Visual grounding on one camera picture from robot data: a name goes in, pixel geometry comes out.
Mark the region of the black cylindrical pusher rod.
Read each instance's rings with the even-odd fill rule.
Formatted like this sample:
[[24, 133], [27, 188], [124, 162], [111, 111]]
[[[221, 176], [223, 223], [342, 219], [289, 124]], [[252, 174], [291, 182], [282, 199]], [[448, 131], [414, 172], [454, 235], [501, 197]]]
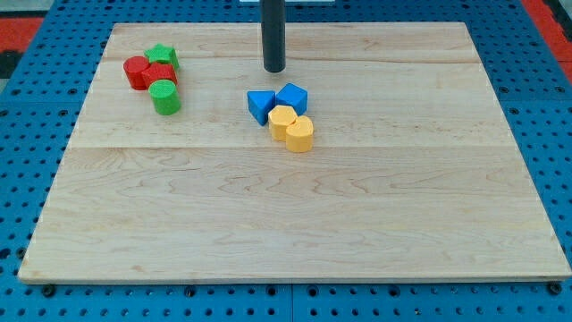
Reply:
[[285, 1], [261, 0], [261, 37], [264, 68], [267, 72], [281, 72], [285, 58]]

